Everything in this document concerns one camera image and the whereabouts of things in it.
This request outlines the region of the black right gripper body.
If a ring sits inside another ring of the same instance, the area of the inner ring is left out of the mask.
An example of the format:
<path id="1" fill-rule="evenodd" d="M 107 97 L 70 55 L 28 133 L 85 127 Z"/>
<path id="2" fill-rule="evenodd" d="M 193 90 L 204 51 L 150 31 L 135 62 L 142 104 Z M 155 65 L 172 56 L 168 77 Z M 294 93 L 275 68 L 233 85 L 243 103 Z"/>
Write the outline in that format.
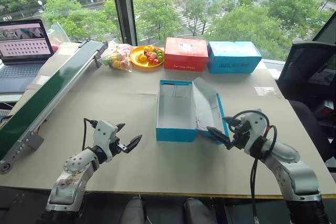
<path id="1" fill-rule="evenodd" d="M 250 137 L 250 123 L 248 121 L 240 121 L 240 124 L 238 126 L 233 126 L 233 140 L 232 144 L 234 147 L 238 149 L 244 149 L 249 137 Z"/>

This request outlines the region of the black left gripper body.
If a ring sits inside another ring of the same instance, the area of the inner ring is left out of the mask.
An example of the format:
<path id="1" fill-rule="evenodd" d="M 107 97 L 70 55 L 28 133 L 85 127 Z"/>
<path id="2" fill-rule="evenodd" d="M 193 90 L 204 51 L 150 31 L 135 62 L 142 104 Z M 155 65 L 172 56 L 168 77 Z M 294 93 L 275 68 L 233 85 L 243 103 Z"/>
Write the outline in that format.
<path id="1" fill-rule="evenodd" d="M 121 152 L 124 152 L 126 147 L 120 143 L 120 139 L 116 136 L 115 133 L 112 133 L 106 144 L 106 156 L 107 160 L 112 160 L 112 158 Z"/>

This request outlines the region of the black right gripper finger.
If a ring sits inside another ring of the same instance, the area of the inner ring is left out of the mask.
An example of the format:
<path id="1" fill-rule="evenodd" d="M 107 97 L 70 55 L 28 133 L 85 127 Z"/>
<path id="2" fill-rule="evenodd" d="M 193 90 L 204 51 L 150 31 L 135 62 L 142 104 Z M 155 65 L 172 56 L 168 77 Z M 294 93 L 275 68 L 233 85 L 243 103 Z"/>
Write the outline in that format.
<path id="1" fill-rule="evenodd" d="M 238 126 L 240 124 L 240 120 L 233 116 L 225 116 L 222 118 L 229 126 Z"/>
<path id="2" fill-rule="evenodd" d="M 211 127 L 211 126 L 207 126 L 206 128 L 207 128 L 208 133 L 211 135 L 211 138 L 213 140 L 221 142 L 222 144 L 224 144 L 224 146 L 228 150 L 230 150 L 233 147 L 233 144 L 230 141 L 230 138 L 228 136 L 226 136 L 225 134 L 223 134 L 220 130 L 218 130 L 215 127 Z"/>

